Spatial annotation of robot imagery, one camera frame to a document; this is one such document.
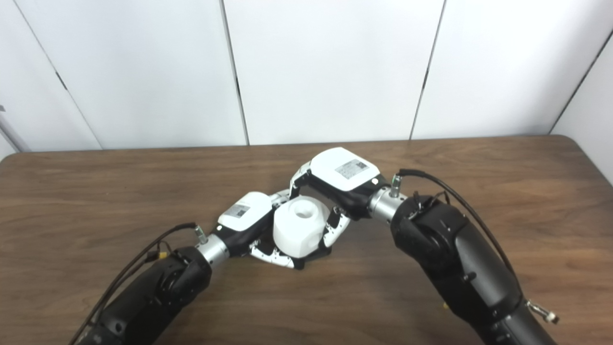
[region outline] sticker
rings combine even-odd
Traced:
[[[243,214],[247,213],[250,208],[251,207],[249,206],[234,204],[228,209],[228,211],[224,212],[224,215],[229,215],[240,219],[240,217],[243,217]]]
[[[335,171],[348,180],[366,169],[368,169],[368,165],[359,160],[351,160],[339,166]]]

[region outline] white cylindrical object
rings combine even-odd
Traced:
[[[310,196],[298,196],[275,211],[273,239],[286,255],[303,258],[318,248],[330,210]]]

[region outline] white panel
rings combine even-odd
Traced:
[[[2,161],[4,157],[13,153],[15,153],[15,149],[4,137],[4,133],[0,132],[0,161]]]
[[[448,1],[413,139],[544,134],[613,28],[613,1]]]
[[[217,0],[18,0],[105,149],[243,145]]]
[[[553,134],[574,139],[613,184],[613,41],[610,40]]]
[[[252,144],[408,139],[442,0],[226,0]]]
[[[2,127],[22,150],[100,149],[10,0],[0,0],[0,104]]]

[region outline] black wire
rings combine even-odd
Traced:
[[[111,282],[111,284],[109,285],[109,287],[107,287],[107,290],[102,294],[102,296],[100,297],[100,299],[98,300],[98,302],[94,305],[94,308],[92,308],[92,310],[89,312],[89,315],[87,315],[87,317],[85,318],[85,321],[83,321],[83,323],[81,324],[81,326],[78,328],[77,332],[75,333],[74,336],[72,336],[72,339],[70,339],[70,342],[68,342],[68,345],[74,345],[75,342],[78,340],[79,336],[81,335],[81,333],[83,333],[83,330],[85,329],[85,327],[87,327],[87,325],[91,322],[91,318],[97,313],[98,309],[100,308],[100,306],[103,303],[106,303],[105,301],[108,300],[110,298],[110,296],[112,295],[112,293],[119,287],[118,283],[122,280],[123,276],[128,272],[128,270],[130,270],[130,268],[132,266],[134,266],[136,264],[136,262],[143,256],[145,255],[151,248],[153,248],[153,246],[155,246],[157,243],[159,243],[160,241],[162,241],[166,236],[178,231],[178,230],[182,230],[182,229],[187,229],[187,228],[195,228],[197,225],[196,223],[184,223],[184,224],[179,224],[177,226],[175,226],[172,229],[167,230],[166,232],[164,232],[163,234],[161,234],[160,236],[158,236],[158,238],[156,238],[153,242],[151,242],[148,246],[146,246],[143,250],[140,251],[140,253],[138,255],[136,255],[127,265],[126,267],[124,267],[121,272],[117,275],[117,277],[115,277],[113,279],[113,281]]]
[[[95,317],[95,321],[94,324],[97,324],[100,321],[100,316],[102,315],[102,311],[104,310],[104,308],[106,308],[107,303],[109,302],[109,300],[111,299],[111,297],[113,296],[113,294],[117,291],[117,289],[128,279],[130,278],[132,275],[134,275],[134,273],[136,273],[136,271],[138,271],[147,261],[146,260],[142,260],[141,262],[139,262],[138,264],[136,264],[136,266],[134,266],[128,273],[126,273],[118,282],[117,284],[115,284],[115,287],[113,288],[113,290],[109,291],[109,293],[106,295],[106,297],[104,298],[104,301],[100,304],[100,306],[98,307],[98,313]]]
[[[515,278],[517,278],[517,275],[515,274],[515,271],[513,270],[513,266],[511,265],[511,262],[509,261],[509,258],[506,257],[506,254],[504,253],[502,247],[500,246],[500,243],[498,243],[498,241],[496,240],[496,237],[494,237],[493,233],[487,227],[485,222],[483,222],[483,220],[477,214],[477,212],[470,206],[470,204],[468,204],[468,202],[466,200],[464,200],[464,198],[462,198],[453,188],[448,186],[441,179],[439,179],[439,178],[437,178],[435,176],[432,176],[432,175],[428,174],[427,172],[424,172],[424,171],[421,171],[421,170],[401,169],[398,172],[398,175],[399,176],[417,176],[417,177],[421,177],[423,179],[428,179],[428,180],[438,184],[439,186],[441,186],[447,192],[449,192],[449,194],[451,194],[470,213],[470,215],[472,215],[473,218],[477,221],[479,226],[483,229],[483,232],[485,232],[485,235],[487,236],[487,238],[490,240],[490,242],[492,243],[492,245],[494,246],[494,248],[496,249],[496,251],[500,255],[500,258],[502,259],[504,265],[511,272],[511,274],[513,274],[513,276],[515,276]]]

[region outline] brown tabletop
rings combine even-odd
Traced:
[[[246,192],[287,188],[339,145],[387,177],[402,167],[445,180],[493,230],[527,297],[562,318],[545,325],[560,345],[613,344],[613,188],[561,136],[12,155],[0,165],[0,343],[66,344],[158,234],[209,229]],[[438,191],[405,179],[415,189]],[[442,304],[389,230],[363,220],[303,271],[228,260],[157,343],[479,344]]]

